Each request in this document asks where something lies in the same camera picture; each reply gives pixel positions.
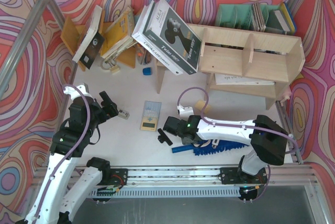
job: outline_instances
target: gray floor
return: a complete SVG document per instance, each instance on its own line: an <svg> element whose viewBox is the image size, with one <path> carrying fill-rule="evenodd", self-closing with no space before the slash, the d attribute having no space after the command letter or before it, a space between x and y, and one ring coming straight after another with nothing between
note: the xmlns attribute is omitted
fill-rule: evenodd
<svg viewBox="0 0 335 224"><path fill-rule="evenodd" d="M243 204L236 198L114 199L96 206L86 200L74 224L287 224L315 223L304 187L269 187L262 199Z"/></svg>

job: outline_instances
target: wooden desk organizer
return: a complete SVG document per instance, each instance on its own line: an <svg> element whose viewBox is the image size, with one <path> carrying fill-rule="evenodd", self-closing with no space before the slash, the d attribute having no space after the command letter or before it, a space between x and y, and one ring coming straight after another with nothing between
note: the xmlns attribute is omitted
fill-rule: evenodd
<svg viewBox="0 0 335 224"><path fill-rule="evenodd" d="M101 20L98 31L100 34L103 34L103 31L105 31L113 23L104 23L104 17L105 10L103 10L101 13ZM84 27L84 24L75 25L69 16L67 16L67 18L65 19L61 39L63 40L71 55L74 55L77 50L79 35L83 31ZM135 51L132 48L125 50L121 55L117 57L117 62L123 63L134 69L136 64L136 56L134 52ZM80 61L78 61L78 65L80 69L82 69L82 71L86 70L86 67Z"/></svg>
<svg viewBox="0 0 335 224"><path fill-rule="evenodd" d="M189 26L203 41L198 71L208 75L207 91L213 89L265 97L266 109L269 109L276 100L281 100L281 94L305 63L300 37L193 24ZM209 46L207 43L242 47L243 50ZM285 54L263 53L255 49ZM155 70L159 93L165 67L157 62ZM215 73L273 81L275 84L217 85Z"/></svg>

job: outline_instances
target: blue handle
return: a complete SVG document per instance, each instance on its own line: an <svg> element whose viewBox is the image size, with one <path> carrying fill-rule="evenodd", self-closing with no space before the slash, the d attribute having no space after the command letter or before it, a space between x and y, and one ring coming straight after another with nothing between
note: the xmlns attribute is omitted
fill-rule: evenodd
<svg viewBox="0 0 335 224"><path fill-rule="evenodd" d="M189 150L193 150L193 145L188 144L188 145L182 145L181 147L174 147L172 148L172 153L184 152Z"/></svg>

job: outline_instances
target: purple cable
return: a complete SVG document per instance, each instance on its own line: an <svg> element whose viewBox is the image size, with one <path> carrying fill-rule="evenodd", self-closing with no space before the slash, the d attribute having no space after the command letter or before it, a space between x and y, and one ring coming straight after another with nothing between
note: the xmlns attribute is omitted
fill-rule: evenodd
<svg viewBox="0 0 335 224"><path fill-rule="evenodd" d="M270 176L271 176L271 168L270 168L270 165L269 165L269 164L267 165L267 168L268 168L269 172L268 172L268 175L267 175L267 181L266 181L266 183L265 183L265 185L264 185L264 189L263 189L263 191L261 192L261 194L260 194L256 199L254 199L252 202L254 202L254 201L256 201L256 200L259 200L259 199L264 195L264 193L265 193L265 191L266 191L266 189L267 189L267 186L269 185L269 182L270 182Z"/></svg>
<svg viewBox="0 0 335 224"><path fill-rule="evenodd" d="M224 127L235 127L235 128L243 128L241 125L235 125L235 124L223 124L223 123L217 123L217 124L213 124L213 122L211 121L208 121L205 116L204 116L204 111L208 105L208 100L209 100L209 96L208 96L208 93L205 89L203 88L200 88L200 87L191 87L191 88L188 88L186 90L184 90L181 95L179 96L178 98L178 101L177 101L177 105L180 104L180 100L182 98L182 96L188 92L189 90L192 90L192 89L199 89L201 91L203 91L206 95L206 102L205 102L205 105L204 107L201 109L200 111L200 115L201 115L201 119L210 124L210 125L216 125L216 126L224 126ZM278 131L274 131L274 130L271 130L271 129L267 129L267 128L263 128L263 127L258 127L258 126L245 126L245 128L247 129L254 129L254 130L258 130L258 131L266 131L266 132L269 132L269 133L272 133L272 134L276 134L278 136L281 136L281 137L284 137L286 139L288 139L293 145L294 145L294 148L292 150L289 150L287 152L285 152L285 154L289 154L289 153L293 153L293 152L296 152L299 147L298 147L298 144L297 144L297 141L295 141L293 138L291 138L290 136L286 135L286 134L283 134L281 132L278 132Z"/></svg>
<svg viewBox="0 0 335 224"><path fill-rule="evenodd" d="M61 166L61 164L64 162L64 160L66 160L72 154L72 152L78 147L78 145L82 142L82 140L84 139L84 137L86 135L86 132L88 130L88 126L89 126L90 120L91 120L90 106L88 105L88 101L87 101L86 97L84 96L84 94L77 87L75 87L72 84L65 84L65 85L63 85L63 89L65 89L67 86L75 89L79 93L79 95L83 98L83 101L84 101L85 107L86 107L86 112L87 112L86 125L85 125L84 131L81 134L80 138L78 139L77 143L65 154L65 156L60 160L60 162L55 166L55 168L53 169L53 171L50 174L49 178L54 177L54 175L56 174L58 168ZM40 202L38 203L38 206L37 206L37 209L36 209L36 213L34 215L34 217L36 217L36 218L38 217L39 213L41 212L41 207L42 207L44 198L46 197L47 191L48 191L48 189L50 187L50 184L51 184L51 180L49 179L47 181L47 184L46 184L46 186L45 186L45 188L43 190L43 193L41 195Z"/></svg>

